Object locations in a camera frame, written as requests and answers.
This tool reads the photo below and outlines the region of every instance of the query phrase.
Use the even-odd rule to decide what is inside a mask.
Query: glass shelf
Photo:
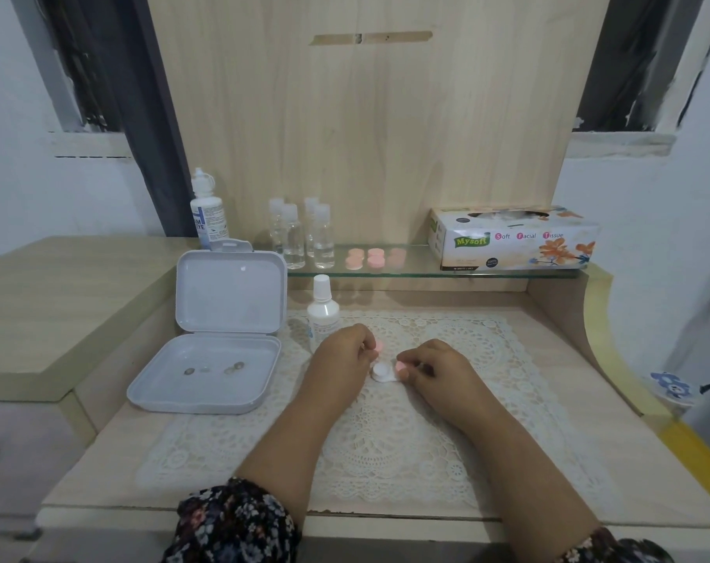
[[[363,266],[358,270],[349,270],[344,265],[351,248],[365,251]],[[380,247],[386,254],[386,266],[372,269],[368,266],[368,249]],[[388,264],[388,255],[392,248],[406,250],[404,265],[394,268]],[[576,278],[579,269],[531,269],[531,270],[492,270],[475,269],[470,271],[445,271],[440,269],[438,259],[427,245],[337,245],[334,248],[334,266],[331,269],[317,269],[313,258],[305,257],[305,266],[301,269],[288,270],[290,277],[312,277],[316,274],[328,274],[332,278],[369,277],[369,278]]]

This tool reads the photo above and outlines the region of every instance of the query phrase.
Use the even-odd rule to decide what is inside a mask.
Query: floral sleeve
[[[650,540],[617,540],[600,528],[555,563],[673,563],[673,558]]]
[[[260,486],[230,478],[180,503],[163,563],[294,561],[300,533],[282,504]]]

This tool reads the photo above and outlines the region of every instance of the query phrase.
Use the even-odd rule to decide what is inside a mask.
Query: tissue box
[[[598,234],[597,223],[560,206],[433,208],[427,242],[441,270],[576,269]]]

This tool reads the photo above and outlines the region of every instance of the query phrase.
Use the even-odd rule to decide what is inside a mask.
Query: lace doily
[[[136,475],[186,493],[228,478],[294,395],[311,357],[303,311],[288,313],[265,402],[238,416],[177,415]],[[466,312],[343,312],[384,342],[383,359],[438,338],[461,351],[597,515],[620,512],[616,487],[571,426],[505,319]],[[493,512],[477,454],[414,391],[368,378],[334,425],[313,478],[313,511],[478,516]]]

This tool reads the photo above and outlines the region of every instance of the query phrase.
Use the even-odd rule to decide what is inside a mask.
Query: white bottle
[[[308,305],[308,340],[311,352],[342,327],[339,304],[331,299],[331,283],[326,274],[313,277],[313,302]]]
[[[282,243],[286,233],[282,219],[282,206],[284,199],[273,197],[268,201],[268,235],[272,240],[272,250],[282,255]]]
[[[191,201],[193,221],[199,233],[202,249],[211,247],[212,241],[227,238],[227,219],[224,216],[222,199],[215,197],[215,180],[201,168],[197,168],[191,178],[193,194],[196,196]]]
[[[298,221],[298,207],[294,203],[285,203],[282,207],[284,219],[284,244],[282,254],[288,269],[301,269],[305,266],[305,232]]]
[[[313,221],[317,205],[317,197],[305,198],[305,254],[308,256],[313,256]]]
[[[331,228],[331,207],[326,203],[316,206],[313,220],[313,263],[317,269],[334,266],[334,230]]]

